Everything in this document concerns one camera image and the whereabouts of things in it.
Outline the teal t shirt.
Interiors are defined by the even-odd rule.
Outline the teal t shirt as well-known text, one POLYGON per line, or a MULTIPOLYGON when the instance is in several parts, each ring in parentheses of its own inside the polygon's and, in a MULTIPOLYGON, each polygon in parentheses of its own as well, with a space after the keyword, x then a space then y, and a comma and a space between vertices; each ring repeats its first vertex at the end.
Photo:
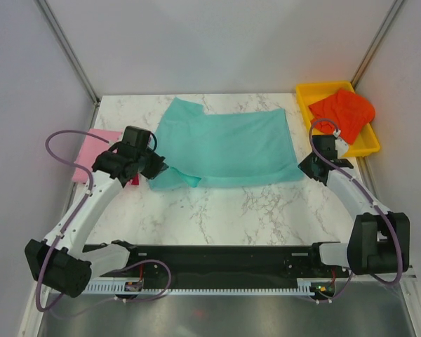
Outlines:
POLYGON ((180 187, 251 187, 301 180, 283 109, 206 114, 203 105, 174 98, 155 132, 168 169, 153 191, 180 187))

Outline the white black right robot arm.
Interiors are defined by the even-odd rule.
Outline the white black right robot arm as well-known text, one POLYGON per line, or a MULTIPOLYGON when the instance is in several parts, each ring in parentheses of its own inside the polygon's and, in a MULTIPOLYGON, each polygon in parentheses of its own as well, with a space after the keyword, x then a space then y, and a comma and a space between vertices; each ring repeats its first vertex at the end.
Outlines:
POLYGON ((391 211, 354 177, 348 159, 338 156, 335 136, 310 137, 312 152, 298 165, 308 177, 327 187, 342 202, 354 221, 347 243, 314 244, 308 270, 324 276, 333 266, 356 275, 394 273, 399 278, 410 265, 410 220, 391 211))

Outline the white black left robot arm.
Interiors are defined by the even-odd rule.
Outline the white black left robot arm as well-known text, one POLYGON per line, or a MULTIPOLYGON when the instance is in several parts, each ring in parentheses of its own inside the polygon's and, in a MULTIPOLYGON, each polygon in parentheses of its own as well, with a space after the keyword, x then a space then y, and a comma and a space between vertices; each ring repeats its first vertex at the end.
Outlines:
POLYGON ((37 288, 50 287, 62 295, 76 298, 89 281, 118 270, 132 276, 140 259, 130 253, 127 242, 115 241, 93 251, 84 251, 86 241, 109 203, 137 175, 148 180, 167 168, 158 155, 157 139, 148 130, 128 126, 122 139, 100 153, 86 172, 83 196, 41 240, 30 240, 25 247, 30 272, 37 288))

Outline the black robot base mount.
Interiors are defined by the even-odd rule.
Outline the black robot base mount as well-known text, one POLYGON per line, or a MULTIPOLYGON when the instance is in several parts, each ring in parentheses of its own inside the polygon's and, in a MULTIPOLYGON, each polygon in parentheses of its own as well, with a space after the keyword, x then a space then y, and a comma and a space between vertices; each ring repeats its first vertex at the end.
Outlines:
POLYGON ((298 279, 341 279, 341 267, 321 263, 311 246, 137 246, 129 275, 150 288, 288 288, 298 279))

